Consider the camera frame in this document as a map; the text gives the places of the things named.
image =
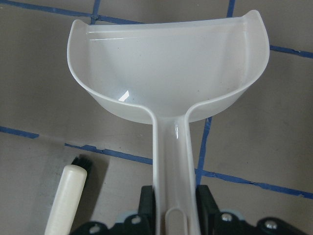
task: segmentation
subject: white cylinder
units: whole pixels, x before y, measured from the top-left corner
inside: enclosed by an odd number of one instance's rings
[[[64,167],[50,211],[45,235],[68,235],[81,198],[87,172],[77,165]]]

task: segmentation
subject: dustpan pan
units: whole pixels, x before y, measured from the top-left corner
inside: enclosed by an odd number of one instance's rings
[[[233,104],[268,57],[255,10],[181,23],[74,21],[67,60],[76,81],[109,112],[153,125],[157,235],[200,234],[189,123]]]

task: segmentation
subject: gray floor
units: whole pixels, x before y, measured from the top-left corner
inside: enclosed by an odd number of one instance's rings
[[[88,13],[94,4],[19,2]],[[101,0],[98,14],[145,23],[215,19],[226,16],[228,3]],[[260,11],[271,45],[313,51],[311,0],[237,0],[234,16],[251,9]],[[136,209],[141,186],[152,184],[151,165],[65,146],[87,144],[152,158],[151,126],[108,113],[72,78],[66,49],[77,18],[0,4],[0,126],[39,134],[30,139],[0,132],[2,235],[44,233],[63,167],[80,154],[95,168],[74,227],[90,219],[111,226],[120,213]],[[90,23],[89,17],[79,18]],[[262,77],[213,117],[203,168],[309,196],[203,176],[201,183],[209,185],[221,208],[240,211],[253,225],[277,216],[313,234],[312,78],[313,59],[271,51]],[[195,167],[203,127],[204,120],[190,126]]]

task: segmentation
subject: black bristle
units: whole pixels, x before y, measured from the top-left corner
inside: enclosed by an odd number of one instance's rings
[[[90,161],[88,158],[80,155],[79,157],[76,157],[73,160],[72,165],[77,165],[77,166],[80,166],[81,168],[85,169],[87,171],[87,178],[88,178],[90,171],[91,171],[92,161]]]

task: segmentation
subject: blue tape line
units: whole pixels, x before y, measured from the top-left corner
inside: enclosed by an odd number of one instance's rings
[[[92,16],[91,16],[91,24],[95,24],[96,20],[99,19],[98,11],[99,11],[100,2],[101,0],[94,1],[93,11],[92,11]]]
[[[105,154],[105,155],[109,155],[109,156],[113,156],[113,157],[131,160],[134,162],[152,165],[152,159],[150,159],[150,158],[144,158],[144,157],[140,157],[140,156],[136,156],[136,155],[117,152],[117,151],[110,150],[110,149],[97,149],[95,146],[91,146],[91,145],[84,145],[84,146],[80,147],[80,146],[71,145],[68,143],[64,143],[64,146],[72,147],[72,148],[78,148],[78,149],[82,149],[82,150],[86,150],[86,151],[90,151],[90,152],[94,152],[94,153]]]
[[[91,16],[91,14],[89,13],[64,10],[64,9],[49,7],[49,6],[39,6],[39,5],[21,3],[21,2],[16,2],[16,1],[0,0],[0,3],[11,5],[11,6],[17,6],[17,7],[24,8],[24,9],[39,10],[39,11],[57,13],[57,14],[62,14],[62,15],[67,15],[67,16],[87,16],[87,17]]]
[[[100,21],[106,21],[114,24],[142,24],[142,22],[137,22],[137,21],[129,21],[129,20],[124,20],[120,18],[115,18],[115,17],[110,17],[110,16],[101,16],[99,15]]]
[[[252,182],[249,180],[245,180],[239,177],[235,176],[230,176],[230,175],[224,175],[216,172],[209,172],[209,171],[202,171],[203,176],[210,177],[210,178],[218,178],[221,180],[225,180],[228,182],[233,182],[233,183],[238,183],[238,184],[247,184],[247,185],[255,185],[258,187],[261,187],[263,189],[275,191],[275,192],[280,192],[284,194],[289,194],[289,195],[294,195],[294,196],[300,196],[304,198],[309,198],[313,199],[313,193],[311,192],[305,192],[305,191],[300,191],[300,190],[295,190],[291,188],[285,188],[281,186],[276,186],[276,185],[270,185],[270,184],[265,184],[265,183],[258,183],[258,182]]]
[[[226,17],[233,17],[234,8],[235,8],[235,1],[236,0],[229,0],[227,16]]]
[[[23,137],[30,138],[30,139],[35,139],[35,138],[39,137],[39,134],[35,134],[35,133],[27,132],[27,131],[16,130],[16,129],[4,127],[4,126],[0,126],[0,132],[4,132],[4,133],[16,135],[16,136],[23,136]]]
[[[212,117],[209,117],[205,120],[204,130],[203,130],[203,135],[202,135],[202,141],[201,141],[200,154],[199,154],[199,160],[198,160],[198,167],[196,169],[196,184],[197,185],[201,184],[204,159],[205,159],[205,152],[206,152],[206,141],[207,141],[207,137],[209,136],[209,133],[210,133],[211,123],[212,123]]]
[[[274,51],[278,51],[278,52],[289,53],[289,54],[294,54],[294,55],[313,59],[313,53],[308,52],[308,51],[294,50],[291,48],[277,47],[277,46],[273,46],[273,45],[270,45],[269,49],[274,50]]]

